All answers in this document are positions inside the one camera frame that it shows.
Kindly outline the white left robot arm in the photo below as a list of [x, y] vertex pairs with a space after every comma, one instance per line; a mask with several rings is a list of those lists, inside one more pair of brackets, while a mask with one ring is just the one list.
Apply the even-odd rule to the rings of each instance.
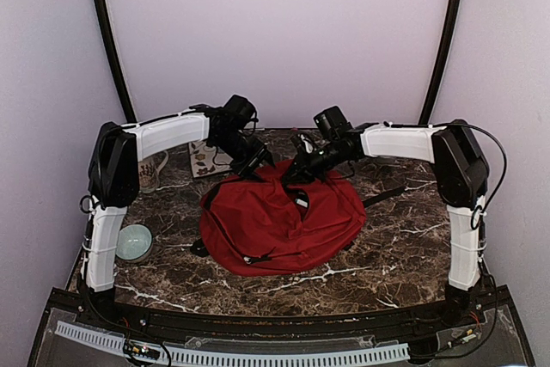
[[231, 158], [232, 172], [254, 175], [272, 154], [245, 127], [257, 122], [255, 106], [232, 95], [221, 107], [198, 104], [145, 122], [101, 126], [89, 164], [89, 187], [81, 199], [88, 216], [82, 243], [81, 282], [94, 294], [114, 288], [115, 250], [128, 207], [139, 193], [138, 164], [145, 158], [194, 141], [206, 141]]

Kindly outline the red student backpack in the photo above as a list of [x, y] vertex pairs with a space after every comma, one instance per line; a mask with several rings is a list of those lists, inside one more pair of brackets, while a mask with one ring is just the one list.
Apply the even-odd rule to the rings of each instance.
[[[244, 277], [288, 275], [327, 263], [348, 249], [366, 223], [366, 209], [400, 196], [404, 187], [361, 199], [336, 171], [324, 182], [284, 186], [289, 160], [262, 167], [253, 179], [218, 182], [200, 201], [200, 238], [190, 251]], [[308, 208], [294, 203], [307, 200]]]

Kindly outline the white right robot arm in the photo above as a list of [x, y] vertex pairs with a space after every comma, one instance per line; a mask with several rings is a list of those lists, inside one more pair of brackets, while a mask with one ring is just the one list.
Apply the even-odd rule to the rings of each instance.
[[486, 210], [495, 196], [488, 189], [489, 162], [474, 136], [477, 126], [455, 119], [437, 125], [392, 122], [352, 126], [337, 106], [314, 122], [325, 139], [317, 145], [305, 134], [292, 139], [296, 156], [283, 175], [286, 185], [325, 180], [329, 170], [365, 157], [428, 162], [450, 223], [450, 269], [438, 319], [457, 327], [472, 312], [472, 295], [485, 277]]

